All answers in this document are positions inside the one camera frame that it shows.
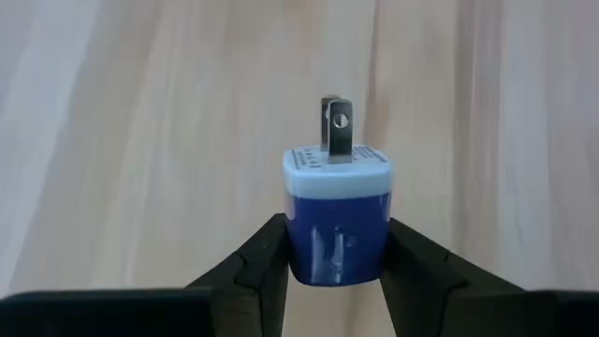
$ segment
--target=wood grain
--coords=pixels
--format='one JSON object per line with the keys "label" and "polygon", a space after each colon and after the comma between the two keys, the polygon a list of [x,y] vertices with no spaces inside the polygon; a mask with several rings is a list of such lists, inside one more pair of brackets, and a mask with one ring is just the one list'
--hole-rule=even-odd
{"label": "wood grain", "polygon": [[[393,216],[527,288],[599,287],[592,0],[0,0],[0,294],[182,286],[283,208],[318,99]],[[291,280],[285,335],[393,335]]]}

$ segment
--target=white charger top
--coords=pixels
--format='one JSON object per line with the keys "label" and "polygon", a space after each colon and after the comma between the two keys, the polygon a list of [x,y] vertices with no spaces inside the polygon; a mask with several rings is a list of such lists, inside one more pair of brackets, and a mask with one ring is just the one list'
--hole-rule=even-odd
{"label": "white charger top", "polygon": [[392,165],[386,155],[366,145],[354,145],[352,162],[330,164],[320,146],[285,152],[285,190],[296,198],[365,198],[391,192]]}

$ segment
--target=metal prong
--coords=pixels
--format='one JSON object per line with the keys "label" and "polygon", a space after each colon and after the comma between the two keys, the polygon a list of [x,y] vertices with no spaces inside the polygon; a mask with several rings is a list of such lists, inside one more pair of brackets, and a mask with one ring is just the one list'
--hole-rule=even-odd
{"label": "metal prong", "polygon": [[320,151],[329,150],[329,104],[337,95],[328,95],[320,99]]}
{"label": "metal prong", "polygon": [[352,102],[335,99],[329,102],[329,162],[351,163],[352,161]]}

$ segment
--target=light wood background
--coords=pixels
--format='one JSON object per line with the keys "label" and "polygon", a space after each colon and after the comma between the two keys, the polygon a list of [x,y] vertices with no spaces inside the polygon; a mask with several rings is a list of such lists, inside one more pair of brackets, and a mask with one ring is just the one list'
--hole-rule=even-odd
{"label": "light wood background", "polygon": [[[182,286],[283,208],[318,100],[393,216],[526,288],[599,288],[594,0],[0,0],[0,295]],[[291,280],[285,336],[392,335]]]}

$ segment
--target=usb wall charger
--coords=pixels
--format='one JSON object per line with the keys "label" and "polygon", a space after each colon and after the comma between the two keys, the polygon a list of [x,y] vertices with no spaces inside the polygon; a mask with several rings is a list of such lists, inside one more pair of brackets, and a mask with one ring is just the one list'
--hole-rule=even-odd
{"label": "usb wall charger", "polygon": [[321,144],[283,159],[290,265],[306,285],[355,285],[383,272],[392,166],[380,151],[352,143],[349,100],[321,103]]}

